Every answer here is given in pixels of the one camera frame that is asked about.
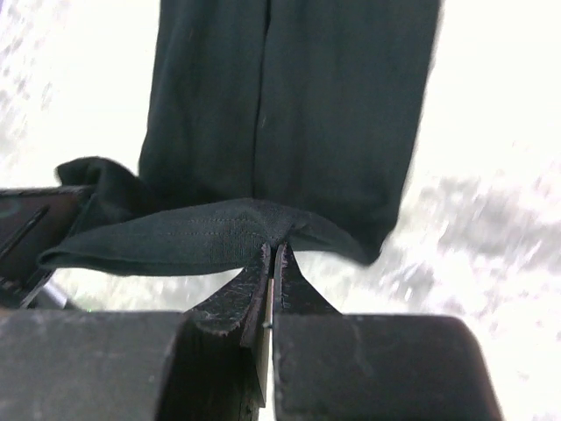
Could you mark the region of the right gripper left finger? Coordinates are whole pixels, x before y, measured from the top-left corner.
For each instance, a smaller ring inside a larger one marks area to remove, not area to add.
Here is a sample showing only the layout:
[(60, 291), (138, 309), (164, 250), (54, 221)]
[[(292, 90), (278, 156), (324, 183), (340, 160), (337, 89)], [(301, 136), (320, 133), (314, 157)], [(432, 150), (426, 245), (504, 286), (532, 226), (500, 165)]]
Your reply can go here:
[(266, 403), (270, 246), (188, 312), (189, 420), (257, 420)]

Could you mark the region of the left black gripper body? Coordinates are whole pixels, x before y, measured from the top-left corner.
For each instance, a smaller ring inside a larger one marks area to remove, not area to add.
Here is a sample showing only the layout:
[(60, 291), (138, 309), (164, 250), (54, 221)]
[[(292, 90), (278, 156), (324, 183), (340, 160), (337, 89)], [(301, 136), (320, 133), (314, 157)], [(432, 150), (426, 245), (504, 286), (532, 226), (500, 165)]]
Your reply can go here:
[(50, 282), (38, 257), (72, 231), (91, 196), (86, 186), (1, 190), (1, 307), (71, 309), (77, 306)]

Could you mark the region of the black t shirt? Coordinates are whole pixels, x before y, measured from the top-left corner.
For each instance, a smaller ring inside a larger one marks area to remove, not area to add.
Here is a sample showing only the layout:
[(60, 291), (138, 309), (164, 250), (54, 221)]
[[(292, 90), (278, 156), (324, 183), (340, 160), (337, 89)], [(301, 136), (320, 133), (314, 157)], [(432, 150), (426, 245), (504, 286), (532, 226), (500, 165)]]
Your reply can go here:
[(164, 1), (138, 173), (92, 196), (45, 268), (206, 275), (263, 246), (374, 263), (415, 147), (438, 1)]

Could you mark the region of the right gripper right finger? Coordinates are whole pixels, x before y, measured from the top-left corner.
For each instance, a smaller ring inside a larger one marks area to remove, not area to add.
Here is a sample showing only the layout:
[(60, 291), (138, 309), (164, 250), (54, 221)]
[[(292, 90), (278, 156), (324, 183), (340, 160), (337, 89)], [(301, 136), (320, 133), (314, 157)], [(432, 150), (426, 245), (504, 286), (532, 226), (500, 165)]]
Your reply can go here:
[(340, 315), (303, 276), (288, 243), (276, 251), (273, 270), (273, 315)]

